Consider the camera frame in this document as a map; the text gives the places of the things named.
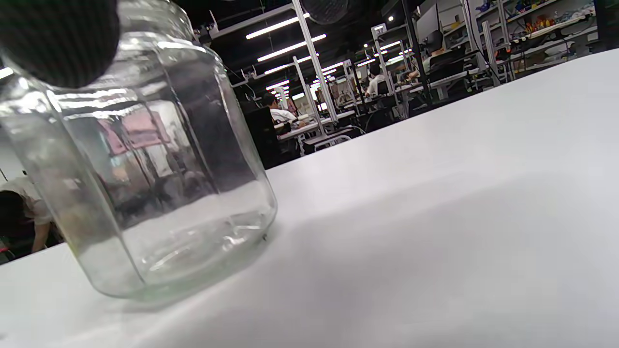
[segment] metal pole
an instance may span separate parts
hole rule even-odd
[[[404,44],[402,43],[402,40],[400,40],[400,50],[402,50],[402,57],[404,58],[404,67],[406,67],[406,70],[411,70],[409,60],[406,58],[406,53],[404,52],[406,50],[404,49]]]
[[[357,98],[355,97],[355,89],[352,87],[350,83],[351,74],[355,74],[354,64],[350,61],[350,59],[344,62],[344,76],[346,77],[346,84],[348,85],[348,89],[350,90],[350,96],[352,97],[352,105],[357,111],[357,115],[360,115],[359,106],[357,105]]]
[[[333,105],[333,100],[331,100],[331,91],[324,80],[322,68],[320,67],[320,61],[318,60],[314,43],[311,41],[310,30],[308,28],[308,24],[305,22],[305,17],[303,16],[303,8],[301,8],[301,3],[299,0],[292,0],[292,4],[295,6],[295,11],[297,12],[297,17],[299,18],[301,31],[303,32],[303,37],[307,43],[309,55],[311,56],[311,62],[314,64],[314,70],[316,70],[316,76],[318,76],[318,81],[320,82],[320,88],[322,89],[324,102],[327,104],[327,110],[329,110],[329,116],[331,117],[331,121],[336,123],[337,113],[335,113],[335,105]]]
[[[305,97],[308,100],[309,107],[311,111],[314,113],[314,119],[318,122],[318,128],[320,129],[320,135],[325,135],[324,126],[322,126],[322,122],[320,122],[320,115],[318,114],[318,109],[316,108],[316,103],[311,98],[310,88],[305,84],[305,79],[303,78],[303,73],[301,72],[301,67],[299,66],[299,62],[297,61],[297,56],[292,56],[294,60],[294,65],[297,67],[297,74],[299,75],[299,80],[301,82],[301,87],[303,88],[303,93],[305,93]]]
[[[471,22],[471,18],[476,18],[476,17],[471,17],[470,14],[470,7],[469,7],[469,0],[461,0],[462,1],[462,13],[464,14],[464,23],[466,24],[466,31],[469,34],[469,44],[470,44],[470,49],[472,51],[477,50],[477,54],[475,54],[475,57],[477,58],[477,67],[479,68],[479,71],[484,71],[486,70],[486,62],[483,60],[483,56],[482,56],[482,41],[479,37],[479,30],[477,28],[477,19],[475,20],[475,23]]]
[[[503,2],[500,1],[497,6],[499,7],[499,20],[501,21],[501,31],[503,32],[503,37],[504,37],[504,43],[509,43],[510,41],[510,37],[509,37],[509,31],[507,29],[507,16],[505,16],[505,8],[503,7]],[[514,76],[514,62],[509,61],[509,77],[510,80],[513,81],[516,79],[516,76]]]
[[[488,21],[484,21],[482,23],[483,30],[483,38],[486,41],[486,52],[488,52],[488,63],[490,63],[490,69],[494,71],[494,74],[490,74],[492,76],[492,82],[495,87],[501,85],[501,82],[498,78],[498,69],[496,68],[496,57],[495,57],[495,47],[492,45],[492,36],[490,36],[490,24]]]
[[[413,46],[413,54],[417,61],[417,69],[419,71],[419,78],[422,80],[423,94],[425,95],[426,103],[432,105],[432,95],[430,94],[430,84],[428,83],[428,76],[426,76],[423,70],[422,51],[419,47],[419,41],[417,41],[417,31],[415,25],[410,18],[410,9],[408,0],[402,0],[402,7],[404,8],[404,18],[406,18],[406,30],[410,32],[411,45]]]
[[[385,80],[387,82],[387,89],[389,89],[389,94],[394,95],[393,86],[391,85],[391,76],[389,75],[389,71],[387,71],[387,66],[385,65],[385,60],[383,58],[383,53],[381,52],[381,45],[378,43],[378,30],[384,29],[385,25],[377,25],[372,28],[372,37],[374,38],[374,46],[376,47],[376,52],[378,52],[378,62],[380,63],[381,70],[383,75],[385,76]]]

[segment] white tabletop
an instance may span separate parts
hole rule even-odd
[[[441,87],[444,84],[448,84],[452,81],[458,80],[458,79],[462,79],[463,77],[466,77],[467,75],[475,75],[479,72],[479,68],[473,68],[471,70],[467,70],[467,71],[462,71],[459,72],[455,75],[452,76],[447,76],[444,79],[440,79],[440,80],[436,80],[434,82],[430,82],[430,88],[438,88]],[[419,92],[420,90],[423,90],[423,86],[420,84],[415,84],[416,87],[412,88],[413,85],[404,85],[402,87],[398,87],[396,88],[396,92],[403,92],[405,90],[409,90],[409,93],[414,93],[414,92]]]
[[[0,347],[616,347],[618,59],[269,170],[269,247],[170,307],[99,295],[66,246],[1,266]]]
[[[346,112],[343,112],[343,113],[339,113],[339,114],[337,114],[337,119],[341,120],[342,118],[345,118],[345,117],[348,117],[348,116],[351,116],[351,115],[354,115],[354,114],[355,114],[355,110],[350,110],[350,111],[346,111]],[[327,123],[331,122],[331,119],[330,118],[323,118],[323,119],[320,120],[320,122],[322,124],[327,124]],[[290,139],[291,137],[295,137],[295,136],[299,136],[299,135],[301,135],[303,133],[311,132],[311,131],[313,131],[313,130],[315,130],[317,128],[318,128],[318,123],[317,122],[312,122],[312,123],[310,123],[310,124],[308,124],[306,126],[299,127],[297,129],[293,129],[292,131],[290,131],[288,133],[280,135],[279,136],[279,140],[282,141],[282,140]]]

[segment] glass jar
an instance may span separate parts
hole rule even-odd
[[[218,277],[277,208],[222,60],[191,43],[184,11],[120,0],[118,15],[103,76],[69,90],[13,64],[0,122],[92,285],[141,297]]]

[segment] fluorescent light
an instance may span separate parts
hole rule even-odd
[[[267,88],[265,88],[265,89],[266,89],[266,90],[269,90],[269,89],[274,89],[275,87],[283,86],[283,85],[285,85],[285,84],[288,84],[289,82],[290,82],[290,80],[282,81],[282,82],[279,82],[278,84],[274,84],[274,85],[272,85],[272,86],[268,86],[268,87],[267,87]]]
[[[282,87],[282,89],[283,89],[283,90],[287,90],[287,89],[289,89],[289,88],[290,88],[290,87],[288,87],[288,86],[283,86],[283,87]]]
[[[333,64],[332,66],[325,67],[322,71],[331,70],[335,67],[342,66],[342,65],[344,65],[344,62],[339,62],[337,64]]]
[[[308,61],[308,60],[310,60],[310,59],[311,59],[311,56],[307,56],[307,57],[305,57],[305,58],[297,59],[297,62],[298,62],[298,63],[302,63],[302,62],[304,62],[304,61]],[[268,74],[270,74],[270,73],[272,73],[272,72],[279,71],[279,70],[285,69],[285,68],[287,68],[287,67],[289,67],[289,66],[293,66],[293,65],[295,65],[295,63],[288,63],[288,64],[284,64],[284,65],[282,65],[282,66],[274,67],[274,68],[273,68],[273,69],[271,69],[271,70],[267,70],[267,71],[265,71],[265,72],[264,72],[264,74],[265,74],[265,75],[268,75]]]
[[[306,13],[306,14],[303,14],[303,16],[305,18],[307,18],[307,17],[310,16],[310,14]],[[295,23],[295,22],[298,22],[298,21],[299,21],[299,18],[298,17],[294,17],[294,18],[285,20],[285,21],[283,21],[281,23],[277,23],[277,24],[271,25],[270,27],[266,27],[264,29],[258,30],[257,32],[251,33],[251,34],[249,34],[249,35],[247,35],[245,37],[247,38],[247,40],[249,40],[250,38],[254,38],[256,36],[260,36],[262,34],[268,33],[268,32],[273,31],[275,29],[279,29],[281,27],[285,27],[288,24],[292,24],[292,23]]]
[[[308,61],[308,60],[310,60],[310,59],[311,59],[311,56],[307,56],[307,57],[305,57],[305,58],[297,59],[297,62],[298,62],[298,63],[302,63],[302,62],[304,62],[304,61]]]
[[[402,61],[402,60],[404,60],[404,56],[397,56],[397,57],[391,58],[389,61],[387,61],[386,65],[397,63],[397,62]]]
[[[366,64],[372,63],[373,61],[376,61],[376,59],[370,59],[369,61],[365,61],[363,63],[359,63],[359,64],[357,64],[357,66],[364,66]]]
[[[265,71],[265,72],[264,72],[264,74],[265,74],[265,75],[268,75],[268,74],[270,74],[270,73],[272,73],[272,72],[275,72],[275,71],[280,71],[280,70],[282,70],[282,69],[285,69],[285,68],[287,68],[287,67],[289,67],[289,66],[293,66],[293,65],[294,65],[294,64],[290,63],[290,64],[285,64],[285,65],[282,65],[282,66],[274,67],[274,68],[273,68],[273,69],[271,69],[271,70],[267,70],[267,71]]]
[[[312,38],[312,39],[311,39],[311,41],[312,41],[312,42],[316,42],[316,41],[318,41],[318,40],[322,40],[323,38],[326,38],[326,37],[327,37],[327,35],[326,35],[326,34],[322,34],[322,35],[316,36],[315,38]],[[305,46],[305,45],[307,45],[307,43],[306,43],[305,41],[303,41],[303,42],[299,42],[299,43],[297,43],[296,45],[292,45],[292,46],[290,46],[290,47],[286,47],[286,48],[284,48],[284,49],[282,49],[282,50],[279,50],[279,51],[276,51],[276,52],[273,52],[273,53],[269,53],[269,54],[267,54],[266,56],[262,56],[262,57],[258,58],[258,61],[259,61],[259,62],[261,62],[261,61],[265,61],[265,60],[267,60],[267,59],[269,59],[269,58],[273,58],[273,57],[275,57],[275,56],[278,56],[278,55],[280,55],[280,54],[284,54],[284,53],[286,53],[286,52],[292,51],[292,50],[297,49],[297,48],[299,48],[299,47],[303,47],[303,46]]]
[[[9,67],[5,67],[4,69],[0,70],[0,79],[3,79],[7,76],[11,76],[13,75],[13,69],[9,68]]]
[[[393,47],[393,46],[396,46],[396,45],[400,45],[400,41],[392,42],[392,43],[390,43],[390,44],[388,44],[386,46],[383,46],[383,47],[381,47],[381,50],[385,50],[386,48]]]

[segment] white post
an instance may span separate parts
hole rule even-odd
[[[316,49],[314,48],[314,43],[311,41],[311,34],[308,28],[308,24],[305,22],[305,17],[303,16],[303,8],[301,7],[301,2],[299,0],[292,0],[292,4],[295,6],[295,11],[297,12],[297,17],[299,18],[299,24],[301,25],[301,31],[303,32],[303,37],[305,38],[305,42],[308,45],[309,55],[311,56],[311,62],[314,64],[314,69],[316,70],[316,76],[318,76],[318,81],[320,82],[320,88],[322,89],[322,95],[325,99],[325,103],[327,104],[327,110],[329,110],[329,116],[331,117],[331,121],[334,123],[337,122],[337,113],[335,112],[335,105],[333,105],[333,100],[331,99],[331,91],[329,90],[329,86],[327,86],[327,82],[324,80],[324,76],[322,74],[322,68],[320,67],[320,61],[318,60],[318,55],[316,54]]]
[[[324,127],[322,126],[322,122],[320,122],[320,114],[318,114],[318,109],[316,108],[316,103],[311,98],[310,88],[305,84],[305,80],[303,78],[303,73],[301,72],[301,67],[299,66],[299,62],[297,61],[297,56],[292,56],[292,59],[295,62],[295,66],[297,67],[297,74],[299,75],[299,80],[301,82],[301,87],[303,88],[303,93],[305,97],[308,99],[309,107],[311,111],[314,113],[314,119],[318,122],[318,128],[320,129],[320,134],[325,135]]]

